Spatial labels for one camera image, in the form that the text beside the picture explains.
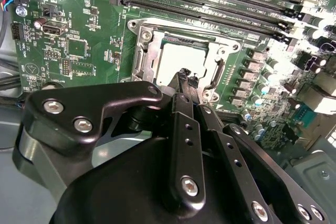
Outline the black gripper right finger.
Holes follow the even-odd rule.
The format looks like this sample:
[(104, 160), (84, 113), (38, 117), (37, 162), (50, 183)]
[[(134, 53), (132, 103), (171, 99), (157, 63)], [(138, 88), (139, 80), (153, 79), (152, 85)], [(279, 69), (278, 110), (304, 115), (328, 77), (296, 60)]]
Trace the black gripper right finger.
[(326, 212), (236, 124), (196, 109), (206, 204), (189, 223), (329, 223)]

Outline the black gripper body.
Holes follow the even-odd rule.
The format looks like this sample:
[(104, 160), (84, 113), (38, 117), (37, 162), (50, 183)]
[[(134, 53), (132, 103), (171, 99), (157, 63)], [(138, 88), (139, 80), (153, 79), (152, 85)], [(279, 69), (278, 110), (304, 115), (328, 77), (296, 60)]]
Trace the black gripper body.
[(244, 199), (221, 161), (203, 157), (206, 202), (191, 218), (163, 203), (170, 143), (151, 138), (77, 178), (56, 209), (56, 223), (252, 223)]

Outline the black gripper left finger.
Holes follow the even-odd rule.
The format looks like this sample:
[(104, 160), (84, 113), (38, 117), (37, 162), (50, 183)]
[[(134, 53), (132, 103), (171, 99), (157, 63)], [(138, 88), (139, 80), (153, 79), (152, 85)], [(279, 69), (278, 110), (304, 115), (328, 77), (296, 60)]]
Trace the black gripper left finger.
[(200, 125), (194, 119), (198, 86), (198, 78), (182, 69), (163, 89), (136, 81), (31, 93), (16, 142), (29, 163), (21, 172), (60, 201), (72, 182), (91, 174), (93, 150), (108, 129), (117, 138), (150, 131), (144, 143), (166, 143), (170, 154), (162, 182), (165, 204), (198, 212), (206, 199)]

